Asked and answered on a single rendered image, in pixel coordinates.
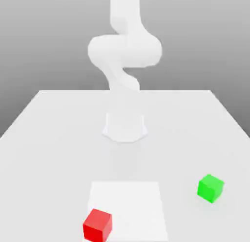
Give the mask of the small green cube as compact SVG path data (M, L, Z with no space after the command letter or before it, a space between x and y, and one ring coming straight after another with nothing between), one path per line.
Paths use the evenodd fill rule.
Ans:
M210 203L214 203L221 196L224 184L217 177L207 174L199 181L197 195Z

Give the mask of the small red cube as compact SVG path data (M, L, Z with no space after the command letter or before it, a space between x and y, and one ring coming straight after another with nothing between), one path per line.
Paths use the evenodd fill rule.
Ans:
M83 222L83 237L91 242L106 242L112 231L112 215L92 209Z

